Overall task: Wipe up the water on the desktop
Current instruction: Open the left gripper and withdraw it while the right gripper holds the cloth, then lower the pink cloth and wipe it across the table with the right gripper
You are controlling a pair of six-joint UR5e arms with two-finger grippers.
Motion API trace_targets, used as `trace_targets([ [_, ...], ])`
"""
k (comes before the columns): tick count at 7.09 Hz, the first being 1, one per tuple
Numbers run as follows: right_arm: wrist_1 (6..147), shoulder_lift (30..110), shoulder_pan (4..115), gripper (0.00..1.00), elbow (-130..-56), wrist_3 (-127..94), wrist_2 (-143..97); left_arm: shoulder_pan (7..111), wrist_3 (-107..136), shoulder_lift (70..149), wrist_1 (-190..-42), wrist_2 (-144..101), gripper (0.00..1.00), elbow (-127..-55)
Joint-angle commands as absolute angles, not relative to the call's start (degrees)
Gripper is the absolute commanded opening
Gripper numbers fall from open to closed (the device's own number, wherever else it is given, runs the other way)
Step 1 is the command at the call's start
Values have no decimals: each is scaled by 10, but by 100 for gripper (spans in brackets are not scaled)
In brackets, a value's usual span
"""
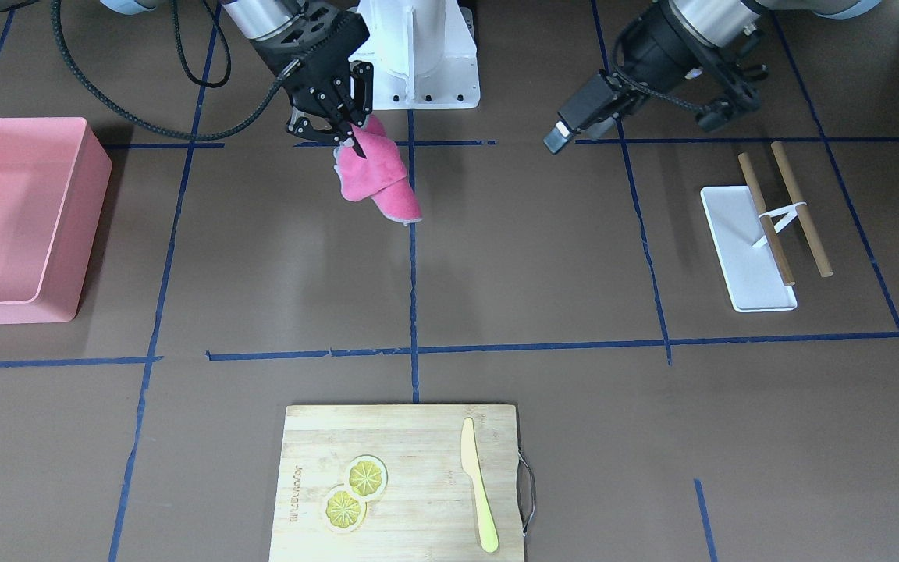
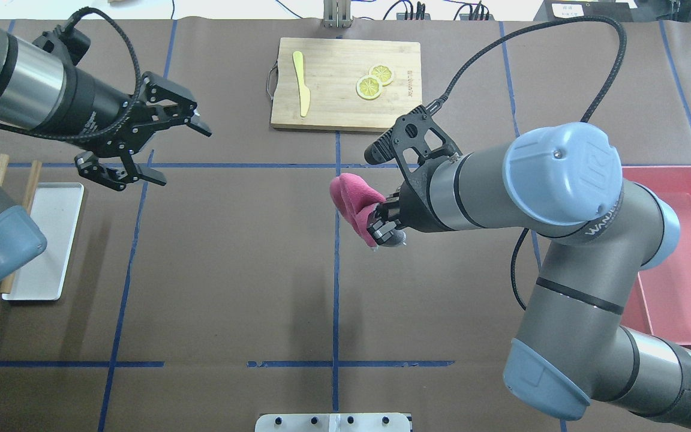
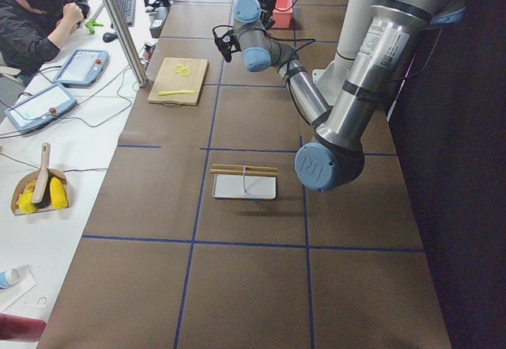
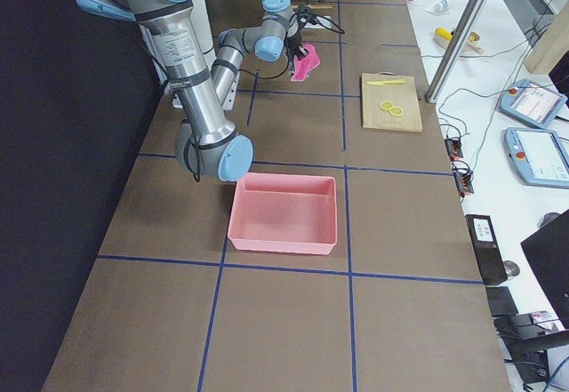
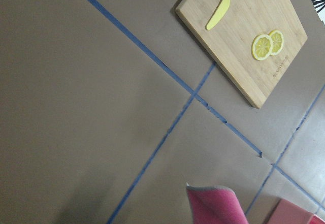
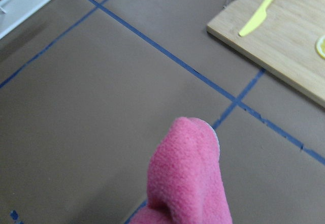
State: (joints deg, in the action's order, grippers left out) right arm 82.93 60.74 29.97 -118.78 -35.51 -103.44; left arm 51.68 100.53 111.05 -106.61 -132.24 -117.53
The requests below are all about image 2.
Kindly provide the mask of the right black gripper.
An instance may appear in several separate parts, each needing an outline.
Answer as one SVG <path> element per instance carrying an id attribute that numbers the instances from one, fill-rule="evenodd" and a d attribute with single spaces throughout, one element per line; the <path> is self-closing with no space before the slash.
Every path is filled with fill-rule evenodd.
<path id="1" fill-rule="evenodd" d="M 418 179 L 403 181 L 396 192 L 386 197 L 373 211 L 375 221 L 368 223 L 367 231 L 378 247 L 398 248 L 406 245 L 403 229 L 417 232 L 455 232 L 449 223 L 455 223 L 458 214 L 447 214 L 453 209 L 453 179 L 459 161 L 432 161 L 429 169 L 422 169 Z"/>

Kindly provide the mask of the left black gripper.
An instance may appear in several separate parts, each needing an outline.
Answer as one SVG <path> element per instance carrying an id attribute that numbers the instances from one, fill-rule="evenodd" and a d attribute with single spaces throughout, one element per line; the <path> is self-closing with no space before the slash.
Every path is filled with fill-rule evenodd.
<path id="1" fill-rule="evenodd" d="M 47 135 L 90 134 L 107 128 L 118 119 L 129 96 L 78 68 L 64 66 L 64 72 L 65 88 L 52 117 L 46 120 Z M 136 142 L 131 133 L 135 123 L 137 133 L 155 133 L 186 125 L 206 137 L 213 134 L 208 124 L 201 120 L 197 112 L 198 104 L 190 90 L 154 72 L 147 71 L 142 77 L 142 94 L 131 111 L 131 117 L 117 134 L 71 142 L 86 150 L 74 158 L 79 175 L 113 191 L 123 191 L 127 184 L 137 181 L 161 186 L 167 184 L 163 173 L 145 164 L 135 163 L 129 153 L 121 156 L 121 169 L 100 162 L 99 158 L 118 155 L 120 141 L 129 150 L 131 145 L 128 141 Z"/>

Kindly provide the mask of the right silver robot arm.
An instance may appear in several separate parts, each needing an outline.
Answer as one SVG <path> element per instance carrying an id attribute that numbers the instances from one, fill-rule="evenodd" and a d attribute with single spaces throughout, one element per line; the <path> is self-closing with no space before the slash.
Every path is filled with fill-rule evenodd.
<path id="1" fill-rule="evenodd" d="M 597 127 L 538 128 L 511 144 L 461 155 L 434 124 L 401 118 L 367 150 L 398 162 L 405 181 L 368 219 L 378 244 L 400 229 L 521 227 L 549 240 L 503 380 L 546 415 L 582 418 L 592 400 L 691 429 L 691 350 L 622 326 L 637 274 L 675 251 L 674 210 L 625 180 Z"/>

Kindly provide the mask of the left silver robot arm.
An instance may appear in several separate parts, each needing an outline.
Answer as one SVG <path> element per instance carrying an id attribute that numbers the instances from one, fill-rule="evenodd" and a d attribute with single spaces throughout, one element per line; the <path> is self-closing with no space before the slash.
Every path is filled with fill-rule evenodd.
<path id="1" fill-rule="evenodd" d="M 133 66 L 132 93 L 79 68 L 91 41 L 76 26 L 89 14 L 102 17 L 121 36 Z M 0 130 L 80 148 L 74 164 L 83 178 L 113 191 L 137 181 L 164 185 L 164 174 L 133 158 L 157 131 L 178 125 L 212 134 L 192 92 L 142 72 L 129 36 L 103 11 L 80 8 L 33 42 L 0 28 Z M 25 207 L 0 186 L 0 282 L 46 248 L 46 236 Z"/>

